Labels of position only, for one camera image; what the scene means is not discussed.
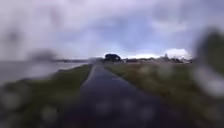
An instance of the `grassy field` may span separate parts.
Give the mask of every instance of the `grassy field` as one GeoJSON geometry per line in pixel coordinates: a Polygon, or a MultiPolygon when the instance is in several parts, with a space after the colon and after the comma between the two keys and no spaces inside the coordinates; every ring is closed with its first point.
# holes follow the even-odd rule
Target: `grassy field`
{"type": "Polygon", "coordinates": [[[36,128],[43,122],[51,122],[75,98],[90,69],[90,65],[84,65],[71,70],[59,70],[44,79],[9,83],[0,93],[0,107],[6,116],[0,125],[36,128]]]}
{"type": "Polygon", "coordinates": [[[191,75],[190,64],[118,64],[106,67],[137,88],[182,109],[201,128],[221,120],[216,109],[218,101],[198,88],[191,75]]]}

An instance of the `asphalt path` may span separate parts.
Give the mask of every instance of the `asphalt path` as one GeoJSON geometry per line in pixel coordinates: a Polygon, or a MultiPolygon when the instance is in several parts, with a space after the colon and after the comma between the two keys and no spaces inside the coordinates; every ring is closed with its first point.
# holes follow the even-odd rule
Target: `asphalt path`
{"type": "Polygon", "coordinates": [[[180,110],[95,65],[54,128],[196,128],[180,110]]]}

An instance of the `water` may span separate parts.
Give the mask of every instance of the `water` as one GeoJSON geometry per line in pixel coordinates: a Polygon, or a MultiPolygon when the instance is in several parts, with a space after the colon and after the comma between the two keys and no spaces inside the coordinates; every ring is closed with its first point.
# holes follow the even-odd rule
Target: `water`
{"type": "Polygon", "coordinates": [[[8,61],[0,62],[0,85],[23,78],[38,78],[50,75],[58,70],[71,69],[87,63],[62,62],[31,62],[8,61]]]}

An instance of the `gray cloud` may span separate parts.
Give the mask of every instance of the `gray cloud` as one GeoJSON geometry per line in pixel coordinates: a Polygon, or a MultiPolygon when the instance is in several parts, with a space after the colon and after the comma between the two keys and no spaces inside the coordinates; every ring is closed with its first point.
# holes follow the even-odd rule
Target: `gray cloud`
{"type": "MultiPolygon", "coordinates": [[[[119,0],[0,0],[0,5],[1,60],[24,59],[30,52],[38,49],[52,49],[63,57],[75,58],[98,56],[108,51],[123,55],[141,54],[142,51],[146,51],[143,49],[145,46],[157,43],[158,40],[164,44],[171,43],[168,46],[173,46],[172,48],[189,50],[194,46],[195,38],[204,28],[208,26],[224,28],[222,0],[144,0],[140,2],[138,0],[122,2],[119,0]],[[148,38],[151,40],[139,41],[136,44],[138,47],[135,47],[135,43],[133,46],[126,43],[126,46],[136,48],[132,52],[126,49],[122,40],[105,40],[102,33],[96,31],[83,33],[86,35],[76,35],[83,30],[92,29],[93,26],[104,24],[106,19],[129,17],[125,21],[128,22],[131,20],[130,16],[136,12],[144,13],[142,20],[148,20],[144,24],[151,30],[141,35],[144,37],[150,35],[148,38]],[[80,36],[80,39],[56,40],[60,34],[73,36],[73,33],[74,37],[80,36]]],[[[143,30],[141,25],[136,25],[137,23],[141,22],[132,24],[136,27],[133,29],[134,33],[143,30]]],[[[163,46],[161,50],[170,49],[166,45],[163,46]]]]}

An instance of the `sky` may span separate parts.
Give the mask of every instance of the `sky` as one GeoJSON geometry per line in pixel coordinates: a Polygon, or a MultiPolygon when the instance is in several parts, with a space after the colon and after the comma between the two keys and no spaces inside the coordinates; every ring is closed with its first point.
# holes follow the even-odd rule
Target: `sky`
{"type": "Polygon", "coordinates": [[[223,30],[222,0],[0,0],[0,60],[50,50],[61,58],[194,57],[223,30]]]}

